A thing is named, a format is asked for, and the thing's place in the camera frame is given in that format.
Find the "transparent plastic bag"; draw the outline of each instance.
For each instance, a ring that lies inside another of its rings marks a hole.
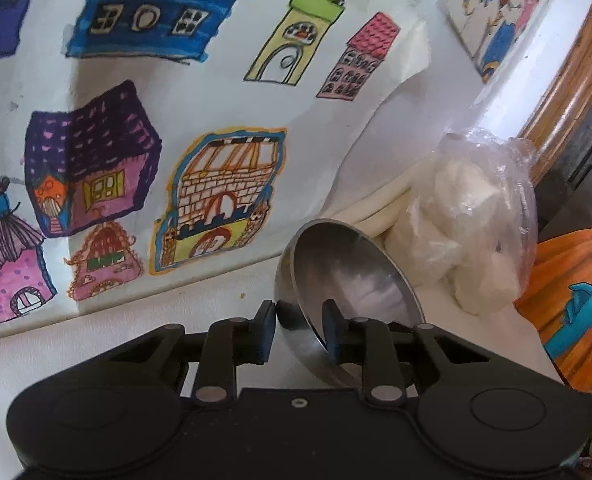
[[[448,275],[460,306],[493,312],[524,291],[537,213],[526,139],[449,132],[418,170],[385,248],[413,286]]]

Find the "pink roof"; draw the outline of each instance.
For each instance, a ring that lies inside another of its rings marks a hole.
[[[364,54],[385,59],[399,32],[400,27],[389,16],[377,12],[347,44]]]

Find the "white wall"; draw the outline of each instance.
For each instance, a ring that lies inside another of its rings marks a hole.
[[[442,12],[444,0],[420,0],[432,46],[428,69],[381,105],[347,155],[327,200],[333,214],[378,189],[433,150],[450,127],[517,136],[576,41],[592,0],[546,0],[489,84]]]

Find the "stainless steel bowl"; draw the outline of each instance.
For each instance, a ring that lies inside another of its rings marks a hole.
[[[334,364],[325,349],[322,305],[335,300],[345,317],[425,322],[413,289],[387,254],[365,234],[335,220],[305,224],[284,250],[274,297],[278,320],[296,357],[333,385],[356,387],[360,375]]]

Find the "wooden trim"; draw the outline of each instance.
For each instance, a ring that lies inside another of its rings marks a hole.
[[[536,145],[537,161],[532,167],[534,184],[556,161],[591,105],[592,7],[556,79],[521,134]]]

